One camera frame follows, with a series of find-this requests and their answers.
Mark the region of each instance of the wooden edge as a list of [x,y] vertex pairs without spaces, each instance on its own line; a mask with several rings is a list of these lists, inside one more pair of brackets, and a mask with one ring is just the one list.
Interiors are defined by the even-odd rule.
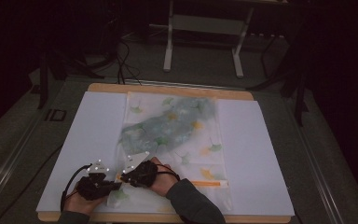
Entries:
[[248,91],[220,91],[186,87],[160,87],[160,86],[135,86],[135,85],[116,85],[105,83],[92,83],[88,91],[99,92],[119,92],[127,93],[129,91],[152,92],[161,94],[173,94],[193,97],[216,97],[218,99],[230,100],[249,100],[253,101],[253,95]]
[[[55,222],[60,217],[60,212],[39,212],[41,221]],[[288,223],[289,216],[225,216],[226,223]],[[95,213],[91,216],[91,222],[155,222],[155,223],[183,223],[177,215],[171,214],[114,214]]]

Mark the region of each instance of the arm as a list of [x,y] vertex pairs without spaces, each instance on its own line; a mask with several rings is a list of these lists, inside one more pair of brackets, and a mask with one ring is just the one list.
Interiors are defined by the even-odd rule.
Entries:
[[[159,164],[159,172],[169,172],[170,165],[161,166],[157,158],[151,160]],[[176,213],[189,223],[226,223],[217,208],[205,195],[201,194],[187,179],[178,180],[173,175],[158,175],[150,187],[158,195],[167,197]]]
[[190,181],[183,179],[172,186],[167,196],[176,213],[197,223],[226,223],[225,218]]
[[87,201],[80,196],[76,190],[66,198],[63,212],[58,220],[59,224],[87,224],[90,220],[92,211],[102,203],[106,197]]

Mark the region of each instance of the gray sleeve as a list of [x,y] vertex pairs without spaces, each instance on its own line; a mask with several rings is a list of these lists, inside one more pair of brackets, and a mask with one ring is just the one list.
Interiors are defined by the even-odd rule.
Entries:
[[63,211],[58,219],[58,224],[87,224],[90,217],[77,212]]
[[190,181],[183,179],[166,196],[176,213],[197,223],[226,223],[219,208],[201,194]]

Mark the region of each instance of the black cable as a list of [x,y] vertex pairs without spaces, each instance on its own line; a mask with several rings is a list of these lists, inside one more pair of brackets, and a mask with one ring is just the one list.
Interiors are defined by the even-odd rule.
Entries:
[[[119,62],[119,70],[117,73],[117,79],[119,79],[121,77],[123,84],[125,84],[125,78],[124,78],[124,73],[123,73],[123,66],[125,66],[127,71],[131,74],[131,77],[136,79],[138,81],[138,83],[142,86],[141,81],[137,78],[141,74],[141,71],[133,66],[126,64],[126,61],[130,55],[130,46],[122,40],[120,40],[120,43],[127,48],[127,53],[124,58],[122,58],[119,54],[117,54],[117,61]],[[133,74],[133,72],[130,70],[130,67],[136,69],[138,71],[138,74],[137,75]]]
[[54,156],[54,154],[56,154],[63,145],[60,145],[59,147],[57,147],[49,156],[48,158],[42,163],[42,165],[39,167],[39,169],[36,171],[36,173],[34,174],[34,176],[31,178],[31,180],[28,182],[28,184],[25,186],[25,188],[21,191],[21,193],[16,197],[15,200],[13,200],[11,202],[11,204],[4,210],[4,212],[0,215],[0,220],[1,218],[6,214],[6,212],[8,210],[10,210],[10,208],[17,202],[17,200],[22,196],[22,194],[30,187],[30,185],[32,184],[32,182],[34,182],[34,180],[36,179],[37,175],[40,173],[40,171],[42,170],[42,168],[46,165],[46,163],[48,163],[48,161]]
[[298,215],[296,209],[295,209],[295,216],[297,217],[298,222],[299,222],[300,224],[304,224],[304,223],[302,222],[302,220],[301,220],[301,217]]
[[[131,74],[131,76],[130,77],[128,77],[128,78],[134,78],[135,80],[137,80],[138,81],[138,83],[139,83],[139,85],[141,85],[142,86],[142,83],[141,83],[141,81],[138,79],[138,76],[141,74],[141,71],[138,69],[138,68],[136,68],[136,67],[133,67],[133,66],[131,66],[131,65],[129,65],[129,64],[127,64],[127,63],[123,63],[123,65],[126,67],[126,69],[127,69],[127,71]],[[133,68],[133,69],[136,69],[137,70],[137,72],[138,72],[138,74],[133,74],[133,72],[130,70],[130,68]]]
[[68,189],[69,187],[71,187],[72,181],[74,181],[75,177],[77,176],[78,173],[80,173],[82,170],[86,170],[88,168],[90,168],[92,165],[92,163],[90,165],[84,165],[82,167],[80,167],[71,177],[71,179],[69,180],[68,184],[66,185],[65,190],[62,192],[62,196],[61,196],[61,204],[60,204],[60,209],[61,212],[63,211],[63,206],[65,205],[65,201],[67,199],[66,194],[68,193]]

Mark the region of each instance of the floor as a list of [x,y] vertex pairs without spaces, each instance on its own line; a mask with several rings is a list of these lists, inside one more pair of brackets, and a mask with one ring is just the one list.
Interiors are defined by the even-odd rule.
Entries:
[[[250,35],[241,51],[245,77],[235,77],[229,37],[218,36],[219,45],[194,34],[174,34],[172,70],[163,72],[166,29],[154,27],[148,41],[134,34],[123,36],[119,53],[127,84],[209,87],[245,91],[264,80],[260,55],[268,43]],[[279,38],[266,53],[267,73],[278,66],[287,50]],[[99,60],[89,57],[90,61]],[[105,79],[92,79],[72,71],[65,81],[50,77],[49,100],[37,109],[39,95],[27,92],[0,119],[0,223],[41,223],[35,208],[59,155],[84,91],[93,82],[117,82],[116,63],[97,69]],[[38,70],[30,74],[38,82]],[[297,216],[297,223],[358,223],[358,187],[340,153],[334,135],[307,90],[303,127],[293,117],[294,99],[282,98],[276,83],[252,94],[261,106],[272,145]],[[62,121],[51,119],[49,110],[66,111]]]

